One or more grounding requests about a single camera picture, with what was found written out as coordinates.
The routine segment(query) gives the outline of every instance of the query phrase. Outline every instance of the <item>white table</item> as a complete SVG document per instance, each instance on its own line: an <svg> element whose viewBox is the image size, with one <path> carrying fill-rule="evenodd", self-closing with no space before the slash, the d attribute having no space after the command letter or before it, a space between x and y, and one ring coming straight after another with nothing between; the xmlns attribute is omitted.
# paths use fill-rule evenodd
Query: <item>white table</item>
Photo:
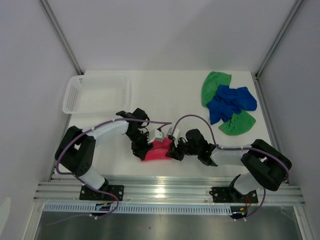
<svg viewBox="0 0 320 240"><path fill-rule="evenodd" d="M249 71L224 71L232 75L230 87L247 87L258 101L254 82ZM151 120L173 122L186 114L196 114L209 120L209 110L201 105L201 88L209 71L86 71L86 75L104 75L108 73L126 73L131 79L132 101L130 112L136 108L143 109ZM270 143L260 103L256 111L249 112L256 123L252 129L239 136L228 136L218 127L222 120L212 127L218 144L224 146L243 146L251 144L255 139L263 139ZM69 127L91 127L113 116L76 116L71 117ZM150 124L151 130L159 125ZM184 137L190 129L199 129L205 139L212 143L207 125L198 118L183 119L178 128ZM245 174L244 167L236 166L205 166L196 156L185 156L183 161L153 160L141 162L132 154L131 141L125 135L117 136L97 147L94 152L93 166L102 175L117 176L166 176L166 177L234 177Z"/></svg>

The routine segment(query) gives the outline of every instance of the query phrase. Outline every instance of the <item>metal post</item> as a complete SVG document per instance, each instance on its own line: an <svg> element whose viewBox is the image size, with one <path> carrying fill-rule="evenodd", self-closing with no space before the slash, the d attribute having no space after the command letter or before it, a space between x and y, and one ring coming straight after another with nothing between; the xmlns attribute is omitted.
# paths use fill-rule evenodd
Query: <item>metal post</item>
<svg viewBox="0 0 320 240"><path fill-rule="evenodd" d="M275 54L276 50L278 49L280 43L282 42L285 34L287 33L289 27L292 25L294 18L296 17L296 15L298 14L299 10L302 7L302 4L305 2L305 0L296 0L296 2L294 3L290 13L288 14L286 20L284 21L278 35L276 36L272 46L270 47L268 53L266 54L266 56L263 59L262 64L259 67L259 70L256 74L256 79L259 80L261 74L263 73L263 71L265 70L267 64L269 63L271 57Z"/></svg>
<svg viewBox="0 0 320 240"><path fill-rule="evenodd" d="M38 0L38 2L41 5L42 10L43 10L45 16L47 17L51 27L53 28L53 31L55 32L58 40L60 41L66 55L68 56L71 64L73 65L74 70L77 72L78 75L83 75L83 72L80 69L80 66L77 62L77 59L76 59L75 55L73 54L73 52L70 48L70 45L67 42L67 39L66 39L64 33L62 32L62 30L57 22L57 19L54 15L54 12L52 11L48 1L47 0Z"/></svg>

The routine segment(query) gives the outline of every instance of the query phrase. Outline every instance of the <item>green cloth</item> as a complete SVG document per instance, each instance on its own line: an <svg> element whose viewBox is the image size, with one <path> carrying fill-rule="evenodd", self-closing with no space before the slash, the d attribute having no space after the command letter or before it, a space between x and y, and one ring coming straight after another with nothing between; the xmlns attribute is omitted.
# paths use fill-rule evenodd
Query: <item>green cloth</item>
<svg viewBox="0 0 320 240"><path fill-rule="evenodd" d="M242 110L240 114L234 113L232 118L219 126L219 129L227 135L235 136L248 132L256 123L256 119Z"/></svg>
<svg viewBox="0 0 320 240"><path fill-rule="evenodd" d="M204 80L201 89L201 104L206 108L206 104L216 95L220 85L230 85L231 75L224 72L212 71Z"/></svg>

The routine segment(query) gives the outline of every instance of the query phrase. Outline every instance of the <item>ventilated metal strip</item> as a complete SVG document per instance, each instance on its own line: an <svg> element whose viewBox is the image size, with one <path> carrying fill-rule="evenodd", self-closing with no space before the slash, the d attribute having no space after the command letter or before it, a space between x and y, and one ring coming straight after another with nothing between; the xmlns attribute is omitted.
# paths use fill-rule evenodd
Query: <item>ventilated metal strip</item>
<svg viewBox="0 0 320 240"><path fill-rule="evenodd" d="M98 210L96 203L73 202L48 202L44 212L71 212L71 213L107 213L106 210ZM215 205L169 205L169 204L119 204L114 212L118 214L174 214L174 215L231 215L229 206Z"/></svg>

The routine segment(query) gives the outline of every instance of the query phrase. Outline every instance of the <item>black mounting plate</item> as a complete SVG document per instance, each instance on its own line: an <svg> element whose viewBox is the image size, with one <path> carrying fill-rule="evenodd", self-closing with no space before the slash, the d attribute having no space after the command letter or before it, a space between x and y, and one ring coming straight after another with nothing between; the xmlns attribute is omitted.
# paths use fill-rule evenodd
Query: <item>black mounting plate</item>
<svg viewBox="0 0 320 240"><path fill-rule="evenodd" d="M125 187L123 185L109 185L107 192L115 195L121 202L124 196L124 189ZM114 201L112 196L92 191L86 186L81 187L79 199L86 201Z"/></svg>
<svg viewBox="0 0 320 240"><path fill-rule="evenodd" d="M227 186L214 186L211 188L209 194L213 197L214 203L239 203L245 204L246 203L246 195L242 195L239 201L234 201L229 194L229 189ZM250 199L252 204L258 203L258 196L257 191L251 191L247 194L248 198Z"/></svg>

